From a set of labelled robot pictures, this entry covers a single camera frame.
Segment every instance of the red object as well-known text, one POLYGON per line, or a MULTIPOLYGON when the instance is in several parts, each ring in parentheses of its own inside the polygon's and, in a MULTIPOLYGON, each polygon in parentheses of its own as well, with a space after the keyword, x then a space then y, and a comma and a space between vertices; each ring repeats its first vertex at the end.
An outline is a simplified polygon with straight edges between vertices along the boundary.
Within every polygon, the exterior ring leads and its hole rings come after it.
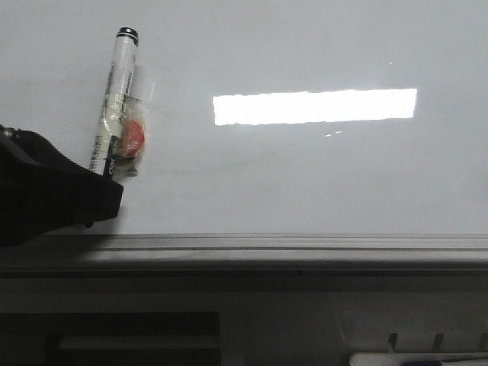
POLYGON ((144 146, 144 129, 137 120, 126 120, 119 142, 121 155, 133 158, 144 146))

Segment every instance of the clear plastic bag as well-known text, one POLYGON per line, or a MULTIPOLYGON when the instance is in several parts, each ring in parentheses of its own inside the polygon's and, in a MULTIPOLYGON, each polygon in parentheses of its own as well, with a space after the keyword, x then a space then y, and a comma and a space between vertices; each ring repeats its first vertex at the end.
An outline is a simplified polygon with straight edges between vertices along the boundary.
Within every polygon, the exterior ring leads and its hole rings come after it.
POLYGON ((142 101, 126 96, 120 121, 122 132, 114 149, 115 170, 135 176, 146 145, 146 111, 142 101))

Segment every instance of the marker cap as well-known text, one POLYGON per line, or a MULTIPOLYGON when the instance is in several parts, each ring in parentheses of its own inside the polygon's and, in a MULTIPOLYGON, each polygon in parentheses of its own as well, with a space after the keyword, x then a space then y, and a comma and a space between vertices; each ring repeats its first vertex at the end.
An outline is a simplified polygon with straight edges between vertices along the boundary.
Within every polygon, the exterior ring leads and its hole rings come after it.
POLYGON ((135 29, 132 29, 129 27, 122 27, 117 32, 116 37, 129 37, 130 39, 132 39, 134 41, 136 46, 139 45, 139 34, 137 33, 137 31, 135 29))

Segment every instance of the metal ledge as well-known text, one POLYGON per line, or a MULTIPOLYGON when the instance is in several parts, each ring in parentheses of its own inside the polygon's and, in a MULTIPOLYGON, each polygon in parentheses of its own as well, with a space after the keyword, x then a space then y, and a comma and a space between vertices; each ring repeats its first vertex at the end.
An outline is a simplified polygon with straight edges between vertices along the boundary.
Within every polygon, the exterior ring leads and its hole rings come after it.
POLYGON ((43 236, 0 271, 485 270, 488 236, 43 236))

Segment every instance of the whiteboard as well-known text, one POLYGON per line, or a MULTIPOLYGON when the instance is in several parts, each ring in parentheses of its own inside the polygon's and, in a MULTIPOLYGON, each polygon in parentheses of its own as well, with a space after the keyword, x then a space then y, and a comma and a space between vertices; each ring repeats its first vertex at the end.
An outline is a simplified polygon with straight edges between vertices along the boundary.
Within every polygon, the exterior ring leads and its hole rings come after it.
POLYGON ((486 14, 484 1, 6 0, 0 121, 88 167, 129 26, 148 146, 119 217, 68 233, 486 234, 486 14), (223 95, 408 88, 409 118, 215 124, 223 95))

